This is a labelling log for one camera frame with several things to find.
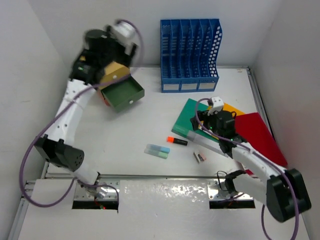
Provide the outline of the yellow translucent folder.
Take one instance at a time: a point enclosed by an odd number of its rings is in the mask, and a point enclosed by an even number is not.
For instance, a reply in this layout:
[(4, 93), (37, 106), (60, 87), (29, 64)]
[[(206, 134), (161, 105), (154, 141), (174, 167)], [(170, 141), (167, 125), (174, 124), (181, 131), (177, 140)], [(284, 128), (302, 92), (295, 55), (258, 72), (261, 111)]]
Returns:
[[(198, 110), (200, 110), (200, 111), (209, 110), (210, 108), (211, 108), (210, 106), (205, 105), (203, 103), (200, 103), (198, 105)], [(230, 105), (228, 103), (224, 103), (223, 110), (229, 111), (229, 112), (235, 112), (237, 116), (241, 116), (241, 115), (245, 115), (246, 114), (245, 112), (233, 107), (232, 105)]]

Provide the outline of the green clip file folder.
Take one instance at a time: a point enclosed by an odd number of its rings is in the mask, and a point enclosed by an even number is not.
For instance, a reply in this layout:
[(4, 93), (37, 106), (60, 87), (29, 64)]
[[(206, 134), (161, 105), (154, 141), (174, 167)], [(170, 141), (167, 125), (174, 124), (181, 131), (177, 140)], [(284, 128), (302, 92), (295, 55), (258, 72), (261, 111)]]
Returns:
[(191, 98), (186, 101), (171, 132), (228, 158), (229, 156), (220, 149), (219, 142), (216, 138), (210, 136), (206, 131), (202, 131), (201, 128), (193, 131), (190, 119), (195, 116), (196, 103), (197, 101)]

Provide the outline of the green drawer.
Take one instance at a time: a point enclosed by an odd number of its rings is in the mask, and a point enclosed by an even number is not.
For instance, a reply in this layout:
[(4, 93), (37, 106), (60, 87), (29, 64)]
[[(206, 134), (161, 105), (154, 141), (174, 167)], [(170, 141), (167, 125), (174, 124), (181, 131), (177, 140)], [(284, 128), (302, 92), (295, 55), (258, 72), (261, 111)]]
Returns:
[(100, 92), (116, 113), (127, 109), (145, 96), (145, 89), (132, 76), (105, 87)]

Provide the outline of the orange black highlighter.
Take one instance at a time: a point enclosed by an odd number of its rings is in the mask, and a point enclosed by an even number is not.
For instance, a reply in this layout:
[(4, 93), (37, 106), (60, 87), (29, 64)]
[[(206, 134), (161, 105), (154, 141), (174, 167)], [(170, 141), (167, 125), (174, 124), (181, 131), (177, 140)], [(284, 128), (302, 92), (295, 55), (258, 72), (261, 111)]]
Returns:
[(182, 146), (188, 145), (188, 142), (186, 140), (179, 139), (179, 138), (172, 137), (172, 136), (168, 136), (166, 141), (169, 143), (178, 144), (178, 145), (182, 145)]

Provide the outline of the green pastel highlighter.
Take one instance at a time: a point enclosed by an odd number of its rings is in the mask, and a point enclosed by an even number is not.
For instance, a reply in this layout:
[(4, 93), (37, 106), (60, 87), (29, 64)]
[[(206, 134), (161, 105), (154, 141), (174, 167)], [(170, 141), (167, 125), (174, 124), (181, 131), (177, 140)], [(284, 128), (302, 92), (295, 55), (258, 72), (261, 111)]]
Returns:
[(162, 151), (158, 151), (158, 150), (154, 150), (154, 149), (150, 149), (150, 148), (146, 148), (144, 150), (145, 154), (148, 155), (152, 155), (158, 158), (162, 158), (162, 159), (167, 159), (168, 158), (168, 153), (166, 152), (162, 152)]

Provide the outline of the blue pastel highlighter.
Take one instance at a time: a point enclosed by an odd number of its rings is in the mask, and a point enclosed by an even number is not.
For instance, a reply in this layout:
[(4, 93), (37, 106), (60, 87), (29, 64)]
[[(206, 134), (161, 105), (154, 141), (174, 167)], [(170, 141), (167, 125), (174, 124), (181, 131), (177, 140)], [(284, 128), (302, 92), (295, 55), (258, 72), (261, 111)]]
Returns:
[(167, 154), (170, 152), (170, 148), (164, 147), (164, 146), (155, 145), (155, 144), (147, 144), (146, 148), (147, 149), (151, 149), (151, 150), (155, 150), (155, 151), (159, 151), (159, 152), (163, 152), (163, 153), (167, 153)]

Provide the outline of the drawer box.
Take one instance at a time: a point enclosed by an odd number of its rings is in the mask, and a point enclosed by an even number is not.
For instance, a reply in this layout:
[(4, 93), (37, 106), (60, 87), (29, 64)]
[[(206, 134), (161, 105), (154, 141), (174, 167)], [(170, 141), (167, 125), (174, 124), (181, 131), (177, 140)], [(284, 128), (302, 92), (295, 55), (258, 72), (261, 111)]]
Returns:
[(130, 69), (118, 62), (111, 62), (96, 74), (98, 84), (109, 83), (130, 74)]

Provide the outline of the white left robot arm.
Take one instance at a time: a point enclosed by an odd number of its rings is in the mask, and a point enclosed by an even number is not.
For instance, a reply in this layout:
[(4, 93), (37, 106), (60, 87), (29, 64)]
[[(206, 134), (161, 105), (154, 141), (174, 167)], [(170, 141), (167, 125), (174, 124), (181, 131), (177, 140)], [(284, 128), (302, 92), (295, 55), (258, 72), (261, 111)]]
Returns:
[(84, 151), (73, 147), (77, 127), (96, 91), (130, 77), (135, 33), (132, 26), (120, 23), (84, 34), (83, 49), (73, 62), (55, 119), (34, 144), (47, 162), (86, 185), (94, 185), (99, 173), (84, 162)]

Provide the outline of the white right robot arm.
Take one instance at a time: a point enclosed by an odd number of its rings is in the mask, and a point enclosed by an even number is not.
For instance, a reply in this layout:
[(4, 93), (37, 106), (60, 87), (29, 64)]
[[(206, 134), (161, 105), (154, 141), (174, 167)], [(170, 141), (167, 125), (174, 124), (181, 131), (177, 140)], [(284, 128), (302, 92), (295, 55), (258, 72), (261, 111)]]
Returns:
[(218, 138), (221, 151), (246, 166), (256, 177), (244, 170), (225, 176), (224, 186), (229, 194), (246, 193), (263, 203), (278, 222), (311, 209), (312, 203), (302, 174), (295, 168), (286, 169), (258, 152), (236, 130), (236, 114), (220, 110), (197, 110), (191, 118), (193, 130), (202, 128)]

